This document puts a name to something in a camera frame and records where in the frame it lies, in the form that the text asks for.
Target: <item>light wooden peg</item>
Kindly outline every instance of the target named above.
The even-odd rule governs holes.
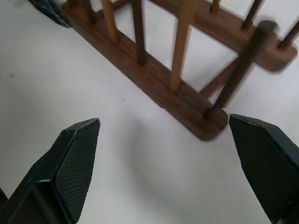
[[[181,71],[189,35],[189,26],[194,19],[197,0],[181,0],[178,27],[172,61],[170,89],[177,91],[181,83]]]
[[[106,20],[107,29],[113,43],[117,43],[118,38],[118,30],[114,21],[114,12],[112,9],[112,4],[110,0],[102,0],[102,6],[104,11],[104,16]]]

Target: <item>black object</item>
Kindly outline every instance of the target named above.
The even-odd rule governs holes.
[[[299,148],[275,125],[229,118],[242,169],[271,223],[299,223]]]
[[[2,189],[0,188],[0,210],[2,207],[5,205],[5,203],[8,201],[8,198],[6,195],[3,193]]]
[[[91,119],[63,130],[0,211],[1,224],[77,223],[90,185],[100,128]]]
[[[29,0],[29,2],[41,13],[48,16],[54,22],[64,27],[70,27],[70,21],[65,17],[63,12],[58,8],[53,0]]]

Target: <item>wooden rack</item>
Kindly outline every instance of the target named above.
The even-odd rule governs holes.
[[[101,0],[103,9],[94,12],[89,0],[68,0],[62,9],[79,32],[112,64],[165,108],[193,134],[204,141],[217,137],[227,125],[222,110],[253,63],[268,71],[284,69],[297,55],[292,40],[299,22],[281,41],[274,31],[276,23],[252,21],[262,4],[255,0],[245,20],[219,7],[220,0],[151,0],[178,18],[172,70],[164,67],[145,50],[142,0]],[[131,4],[135,42],[115,26],[114,12]],[[181,80],[181,70],[190,25],[220,41],[239,56],[199,93]],[[212,105],[209,98],[222,86]]]

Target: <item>wooden peg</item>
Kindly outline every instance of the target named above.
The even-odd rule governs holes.
[[[104,16],[106,20],[107,29],[110,35],[110,38],[113,43],[117,43],[118,38],[118,30],[114,21],[114,12],[112,9],[112,4],[110,0],[102,0],[102,6],[104,11]]]
[[[211,5],[211,8],[210,8],[210,11],[213,13],[213,12],[216,12],[217,9],[219,8],[219,4],[220,4],[220,0],[213,0],[212,2],[212,5]]]
[[[131,0],[131,4],[134,21],[137,62],[139,65],[144,65],[146,63],[146,58],[142,15],[142,0]]]
[[[172,60],[171,91],[177,91],[181,83],[181,70],[189,35],[189,24],[194,19],[196,3],[197,0],[180,1],[177,35]]]
[[[122,7],[129,4],[130,2],[131,2],[130,0],[117,0],[117,1],[114,1],[113,3],[111,3],[113,12],[115,13],[117,10],[121,9]],[[98,14],[102,17],[105,17],[103,9],[98,11]]]
[[[67,3],[69,4],[70,8],[75,8],[78,6],[78,2],[76,0],[67,0]]]
[[[97,22],[95,12],[90,4],[90,0],[83,0],[85,11],[88,17],[88,22],[90,24],[95,24]]]
[[[216,93],[228,80],[236,65],[238,58],[233,60],[222,72],[220,72],[211,82],[209,82],[199,93],[209,99]]]
[[[281,50],[287,49],[291,44],[292,40],[298,35],[299,32],[299,19],[290,32],[285,36],[283,41],[278,45],[278,48]]]
[[[224,108],[239,83],[246,75],[246,72],[253,64],[254,59],[258,56],[262,48],[267,44],[266,41],[273,34],[277,24],[273,21],[262,21],[258,24],[251,39],[249,40],[244,51],[240,54],[237,64],[232,71],[231,76],[224,85],[219,97],[217,98],[214,109]]]
[[[248,12],[247,17],[241,26],[242,29],[246,30],[252,26],[252,21],[256,15],[257,11],[259,10],[260,6],[262,5],[262,3],[263,3],[263,0],[254,0],[253,4]]]

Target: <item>white surface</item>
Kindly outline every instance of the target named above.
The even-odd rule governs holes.
[[[223,5],[244,16],[250,1]],[[284,35],[298,7],[267,0],[260,14],[275,17]],[[175,19],[150,2],[145,8],[147,50],[169,67]],[[130,9],[116,20],[133,39]],[[201,142],[73,29],[25,1],[0,1],[0,29],[0,187],[8,196],[61,130],[99,117],[80,224],[270,223],[229,128],[214,142]],[[183,79],[199,90],[234,56],[193,29]],[[227,112],[276,124],[298,145],[298,69],[298,59],[280,75],[255,67]]]

